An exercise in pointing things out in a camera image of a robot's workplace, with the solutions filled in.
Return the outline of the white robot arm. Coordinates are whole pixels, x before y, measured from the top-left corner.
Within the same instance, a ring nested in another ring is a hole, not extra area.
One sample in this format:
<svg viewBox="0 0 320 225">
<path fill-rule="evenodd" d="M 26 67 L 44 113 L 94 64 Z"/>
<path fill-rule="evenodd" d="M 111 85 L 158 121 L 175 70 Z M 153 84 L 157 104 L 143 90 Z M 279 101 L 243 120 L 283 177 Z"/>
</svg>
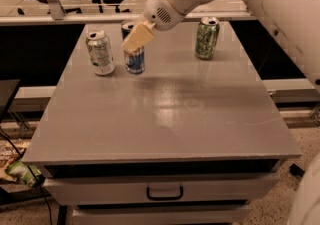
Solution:
<svg viewBox="0 0 320 225">
<path fill-rule="evenodd" d="M 136 51 L 153 39 L 156 30 L 172 29 L 190 11 L 211 1 L 147 0 L 142 15 L 123 41 L 124 50 Z M 320 92 L 320 0 L 242 1 Z"/>
</svg>

